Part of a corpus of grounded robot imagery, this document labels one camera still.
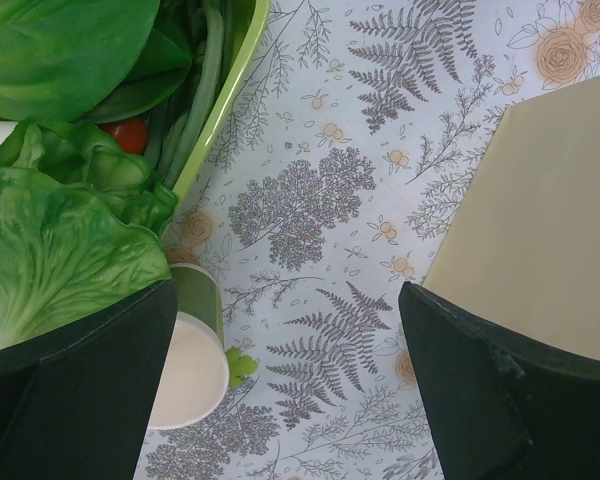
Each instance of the beige box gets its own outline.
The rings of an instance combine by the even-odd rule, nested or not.
[[[507,110],[424,286],[600,360],[600,77]]]

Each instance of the tablecloth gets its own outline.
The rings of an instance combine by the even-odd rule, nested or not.
[[[259,369],[204,421],[149,431],[136,478],[442,478],[398,292],[506,107],[599,74],[600,0],[274,1],[167,236]]]

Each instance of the green lettuce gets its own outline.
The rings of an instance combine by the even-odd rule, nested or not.
[[[160,0],[0,0],[0,118],[75,120],[140,57]]]
[[[87,123],[42,117],[18,122],[0,144],[0,167],[35,169],[71,188],[95,189],[121,222],[158,235],[178,204],[144,157],[123,152],[113,138]]]
[[[170,277],[160,239],[92,192],[0,167],[0,349]]]

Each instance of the green leaf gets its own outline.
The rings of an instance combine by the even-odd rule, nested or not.
[[[142,156],[122,151],[94,125],[29,117],[0,145],[0,166],[39,170],[81,190],[95,190],[125,224],[160,235],[178,204]]]
[[[191,68],[192,55],[185,32],[161,10],[140,58],[124,82],[82,120],[107,123],[148,111],[182,84]]]
[[[242,385],[245,377],[253,374],[258,369],[258,362],[248,355],[242,355],[242,350],[233,347],[226,352],[229,361],[229,386],[236,388]]]
[[[0,167],[0,349],[168,278],[160,239],[93,192]]]
[[[0,118],[74,120],[147,43],[159,0],[0,0]]]

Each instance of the paper cup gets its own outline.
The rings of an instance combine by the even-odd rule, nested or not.
[[[178,312],[149,428],[169,430],[199,422],[229,388],[229,362],[220,340],[204,322]]]
[[[196,265],[177,263],[171,273],[179,311],[149,420],[154,430],[199,422],[218,407],[229,387],[218,286]]]
[[[178,310],[202,320],[223,343],[222,298],[213,277],[190,263],[174,263],[171,275],[178,287]]]

